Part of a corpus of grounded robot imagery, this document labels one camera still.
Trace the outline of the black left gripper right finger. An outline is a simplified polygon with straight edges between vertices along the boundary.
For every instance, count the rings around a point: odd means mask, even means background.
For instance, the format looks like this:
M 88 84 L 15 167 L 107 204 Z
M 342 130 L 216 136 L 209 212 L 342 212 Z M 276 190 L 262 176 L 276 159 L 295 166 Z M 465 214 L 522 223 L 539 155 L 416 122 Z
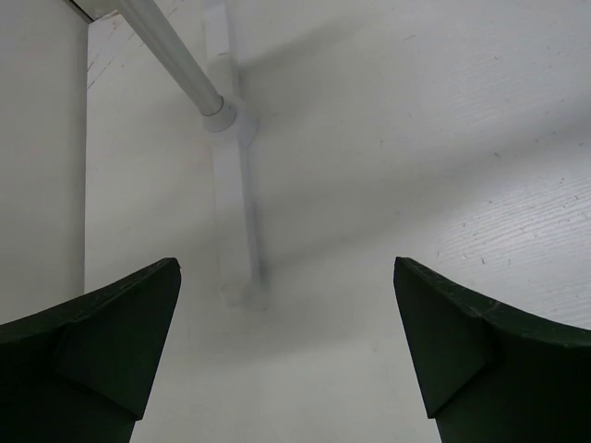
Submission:
M 587 442 L 590 332 L 467 289 L 409 257 L 393 287 L 443 442 Z

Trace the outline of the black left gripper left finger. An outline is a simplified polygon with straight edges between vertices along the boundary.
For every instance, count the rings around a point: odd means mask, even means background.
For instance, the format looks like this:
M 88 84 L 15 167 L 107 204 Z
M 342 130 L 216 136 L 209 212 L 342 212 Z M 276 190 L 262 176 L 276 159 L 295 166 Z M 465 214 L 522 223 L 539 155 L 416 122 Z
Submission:
M 163 258 L 1 327 L 4 442 L 128 442 L 146 411 L 181 287 Z

